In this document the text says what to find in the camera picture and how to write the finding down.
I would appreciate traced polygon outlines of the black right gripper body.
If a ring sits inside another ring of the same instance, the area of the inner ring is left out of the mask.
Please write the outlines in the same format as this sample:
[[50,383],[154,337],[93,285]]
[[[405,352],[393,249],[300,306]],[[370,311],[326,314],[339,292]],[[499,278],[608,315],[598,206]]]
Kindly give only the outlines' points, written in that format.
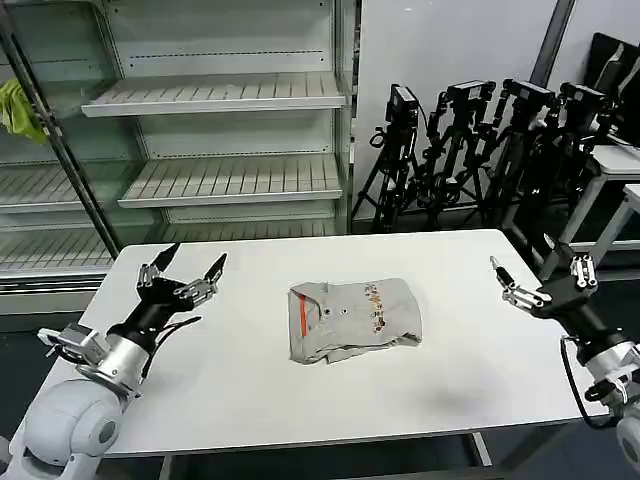
[[551,297],[533,308],[533,316],[556,320],[575,341],[579,351],[605,351],[624,342],[619,328],[607,327],[590,301],[596,287],[578,287],[572,275],[545,281],[537,290],[539,296]]

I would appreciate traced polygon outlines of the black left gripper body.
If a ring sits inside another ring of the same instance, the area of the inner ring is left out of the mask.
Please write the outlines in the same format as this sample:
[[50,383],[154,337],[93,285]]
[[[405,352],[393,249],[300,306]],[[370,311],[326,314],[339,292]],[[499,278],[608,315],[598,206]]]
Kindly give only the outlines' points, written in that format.
[[117,335],[138,346],[155,346],[159,331],[173,315],[194,309],[191,299],[175,294],[182,287],[185,287],[182,282],[161,277],[155,278],[149,287],[139,287],[139,303],[122,323],[109,328],[107,336]]

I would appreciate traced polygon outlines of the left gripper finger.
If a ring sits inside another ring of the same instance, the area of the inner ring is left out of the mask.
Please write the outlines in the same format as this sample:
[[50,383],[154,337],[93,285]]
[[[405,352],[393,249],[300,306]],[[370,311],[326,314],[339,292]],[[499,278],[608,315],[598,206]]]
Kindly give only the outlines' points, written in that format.
[[151,287],[153,281],[171,264],[179,247],[180,243],[174,243],[161,251],[150,264],[142,264],[138,272],[137,287]]
[[228,253],[223,253],[205,273],[203,278],[177,288],[174,295],[191,306],[200,306],[218,292],[218,282],[223,275]]

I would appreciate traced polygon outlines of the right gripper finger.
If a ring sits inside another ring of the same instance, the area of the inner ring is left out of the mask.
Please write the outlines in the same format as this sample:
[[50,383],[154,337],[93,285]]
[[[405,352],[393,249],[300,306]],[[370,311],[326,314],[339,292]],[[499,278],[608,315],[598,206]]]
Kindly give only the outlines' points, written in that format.
[[502,287],[504,301],[521,310],[542,308],[551,302],[552,297],[549,294],[530,291],[522,287],[495,256],[490,256],[489,259]]
[[560,261],[568,263],[570,274],[579,290],[595,289],[598,286],[596,266],[589,253],[576,252],[569,244],[547,236],[547,245]]

